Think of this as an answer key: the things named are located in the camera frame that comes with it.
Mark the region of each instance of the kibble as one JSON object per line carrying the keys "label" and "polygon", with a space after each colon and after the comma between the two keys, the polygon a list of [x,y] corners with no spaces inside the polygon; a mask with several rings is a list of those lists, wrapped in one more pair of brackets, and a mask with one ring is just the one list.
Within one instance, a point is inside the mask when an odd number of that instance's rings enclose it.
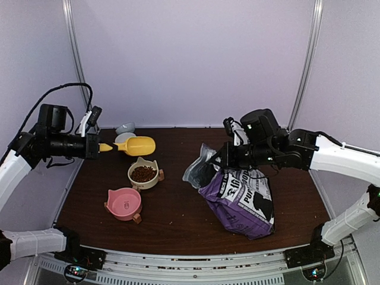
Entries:
{"label": "kibble", "polygon": [[157,171],[150,166],[139,166],[133,170],[131,178],[133,181],[143,183],[151,181],[157,174]]}

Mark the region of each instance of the wooden table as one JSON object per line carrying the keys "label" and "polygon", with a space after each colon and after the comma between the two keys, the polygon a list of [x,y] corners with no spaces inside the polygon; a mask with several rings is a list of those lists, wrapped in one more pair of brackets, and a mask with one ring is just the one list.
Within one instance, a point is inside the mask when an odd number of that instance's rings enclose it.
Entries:
{"label": "wooden table", "polygon": [[[58,225],[77,231],[81,243],[115,251],[146,254],[205,255],[265,251],[303,245],[328,214],[308,172],[283,169],[270,179],[275,233],[258,240],[228,232],[204,198],[182,181],[185,169],[199,156],[202,143],[218,150],[229,138],[223,129],[139,129],[154,138],[156,159],[165,180],[142,191],[142,223],[119,221],[104,208],[108,189],[131,186],[126,172],[134,157],[123,152],[102,153],[85,161],[70,190]],[[112,143],[115,131],[101,132]],[[267,175],[273,171],[263,169]]]}

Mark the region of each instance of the pink cat bowl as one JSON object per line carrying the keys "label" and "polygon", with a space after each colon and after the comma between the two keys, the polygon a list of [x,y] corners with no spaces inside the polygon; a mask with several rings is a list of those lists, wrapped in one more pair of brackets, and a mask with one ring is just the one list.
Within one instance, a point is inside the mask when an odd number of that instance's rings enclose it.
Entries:
{"label": "pink cat bowl", "polygon": [[140,212],[143,207],[141,196],[133,188],[108,190],[108,201],[104,206],[108,212],[120,221],[133,220],[137,224],[141,223]]}

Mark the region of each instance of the lavender backdrop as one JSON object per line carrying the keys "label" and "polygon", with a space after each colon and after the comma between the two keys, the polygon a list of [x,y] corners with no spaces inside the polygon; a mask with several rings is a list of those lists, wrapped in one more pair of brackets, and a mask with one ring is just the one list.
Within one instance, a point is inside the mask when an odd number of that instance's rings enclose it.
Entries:
{"label": "lavender backdrop", "polygon": [[[27,112],[48,89],[76,81],[61,1],[1,1],[0,153]],[[69,106],[77,121],[84,113],[78,89],[59,91],[46,102]],[[28,128],[36,121],[37,112]],[[17,187],[0,212],[0,229],[39,230],[52,225],[75,165],[46,170],[43,163]],[[29,259],[0,272],[0,284],[21,284]]]}
{"label": "lavender backdrop", "polygon": [[[380,150],[380,3],[325,1],[321,34],[297,128],[323,130],[340,141]],[[368,183],[318,172],[336,215]],[[354,234],[371,284],[380,284],[380,223]]]}
{"label": "lavender backdrop", "polygon": [[101,126],[221,126],[270,107],[286,125],[314,1],[73,1]]}

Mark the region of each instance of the yellow plastic scoop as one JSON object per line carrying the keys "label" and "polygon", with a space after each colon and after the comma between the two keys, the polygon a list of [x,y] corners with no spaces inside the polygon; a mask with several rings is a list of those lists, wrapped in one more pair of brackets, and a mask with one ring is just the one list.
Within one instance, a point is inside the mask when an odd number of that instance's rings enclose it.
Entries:
{"label": "yellow plastic scoop", "polygon": [[115,145],[118,146],[118,150],[124,151],[129,156],[147,156],[156,150],[156,143],[150,137],[131,137]]}
{"label": "yellow plastic scoop", "polygon": [[105,151],[110,151],[113,147],[108,144],[99,144],[99,152],[103,153]]}

